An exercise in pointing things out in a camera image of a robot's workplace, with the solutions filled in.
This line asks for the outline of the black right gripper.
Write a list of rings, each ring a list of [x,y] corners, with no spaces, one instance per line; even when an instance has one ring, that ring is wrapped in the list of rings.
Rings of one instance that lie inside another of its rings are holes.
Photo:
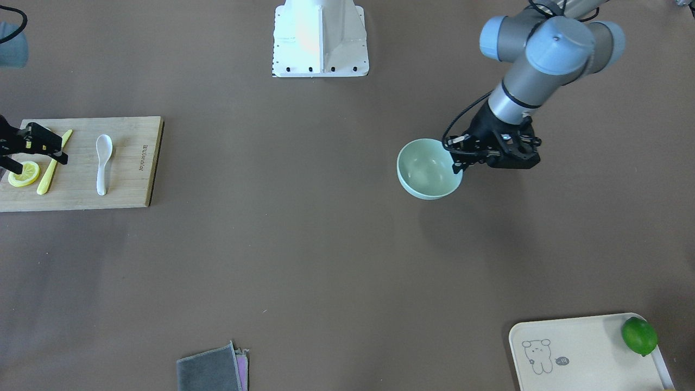
[[[9,124],[1,116],[1,166],[13,173],[22,171],[22,164],[11,159],[12,154],[43,154],[60,165],[67,165],[68,154],[61,149],[61,136],[36,122],[24,129]]]

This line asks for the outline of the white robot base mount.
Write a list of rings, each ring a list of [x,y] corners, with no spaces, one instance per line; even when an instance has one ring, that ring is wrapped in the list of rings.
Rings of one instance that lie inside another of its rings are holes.
[[[285,1],[275,8],[275,78],[364,77],[367,24],[353,1]]]

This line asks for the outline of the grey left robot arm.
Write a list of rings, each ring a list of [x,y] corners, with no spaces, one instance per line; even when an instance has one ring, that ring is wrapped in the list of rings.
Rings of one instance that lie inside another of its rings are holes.
[[[618,24],[598,21],[600,1],[530,1],[514,16],[496,16],[484,25],[480,52],[508,62],[494,89],[478,98],[466,131],[444,131],[442,147],[455,175],[475,164],[528,170],[540,161],[542,144],[532,116],[562,86],[615,64],[626,48]]]

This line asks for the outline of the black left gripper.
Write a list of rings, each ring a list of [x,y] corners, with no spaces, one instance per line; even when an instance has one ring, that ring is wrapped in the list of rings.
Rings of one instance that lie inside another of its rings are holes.
[[[448,137],[454,175],[477,163],[497,169],[529,170],[541,161],[539,146],[541,139],[535,136],[531,116],[524,116],[520,124],[509,124],[498,119],[486,102],[467,131]]]

